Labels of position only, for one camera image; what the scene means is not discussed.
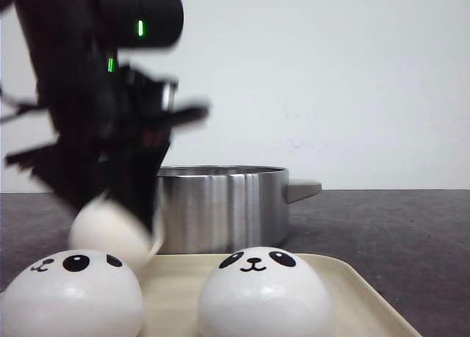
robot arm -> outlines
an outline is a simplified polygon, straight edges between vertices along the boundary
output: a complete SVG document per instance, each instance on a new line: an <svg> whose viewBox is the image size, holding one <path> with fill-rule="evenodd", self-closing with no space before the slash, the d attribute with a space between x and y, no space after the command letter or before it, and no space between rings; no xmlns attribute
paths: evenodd
<svg viewBox="0 0 470 337"><path fill-rule="evenodd" d="M77 211L106 192L152 229L156 174L170 129L207 115L172 112L175 81L120 67L118 48L177 42L181 0L0 0L14 3L37 77L37 105L57 143L8 155Z"/></svg>

saucepan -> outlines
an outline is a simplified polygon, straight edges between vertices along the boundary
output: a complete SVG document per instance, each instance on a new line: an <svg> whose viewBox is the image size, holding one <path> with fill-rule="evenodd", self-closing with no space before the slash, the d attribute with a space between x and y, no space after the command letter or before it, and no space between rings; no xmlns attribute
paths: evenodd
<svg viewBox="0 0 470 337"><path fill-rule="evenodd" d="M156 221L165 225L160 253L231 253L280 244L289 204L321 192L318 181L289 181L282 167L162 167Z"/></svg>

table surface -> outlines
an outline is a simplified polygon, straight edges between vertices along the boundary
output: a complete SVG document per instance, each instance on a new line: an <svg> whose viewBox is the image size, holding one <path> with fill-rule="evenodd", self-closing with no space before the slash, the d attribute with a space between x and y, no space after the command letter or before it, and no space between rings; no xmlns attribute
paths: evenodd
<svg viewBox="0 0 470 337"><path fill-rule="evenodd" d="M2 194L1 289L67 249L72 214L50 194ZM284 248L354 267L423 336L470 336L470 191L330 190L290 206Z"/></svg>

panda face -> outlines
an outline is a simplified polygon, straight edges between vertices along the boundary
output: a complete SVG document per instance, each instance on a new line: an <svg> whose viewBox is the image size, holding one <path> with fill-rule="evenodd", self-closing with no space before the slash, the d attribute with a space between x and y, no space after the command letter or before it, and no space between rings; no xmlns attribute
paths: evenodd
<svg viewBox="0 0 470 337"><path fill-rule="evenodd" d="M27 267L1 297L6 336L136 336L143 298L132 270L110 254L68 250Z"/></svg>
<svg viewBox="0 0 470 337"><path fill-rule="evenodd" d="M54 260L53 258L46 258L44 260L41 260L40 263L32 265L29 270L36 272L46 272L49 270L50 267L52 267L51 265L54 262L56 262L56 260ZM123 266L121 260L110 254L106 255L106 262L113 267ZM62 260L62 267L69 272L81 272L85 270L89 265L90 257L87 255L70 255Z"/></svg>
<svg viewBox="0 0 470 337"><path fill-rule="evenodd" d="M225 258L199 296L201 336L331 336L333 306L314 269L295 254L250 247Z"/></svg>
<svg viewBox="0 0 470 337"><path fill-rule="evenodd" d="M252 247L227 257L219 269L236 267L240 272L263 272L266 269L291 269L297 266L292 254L273 247Z"/></svg>

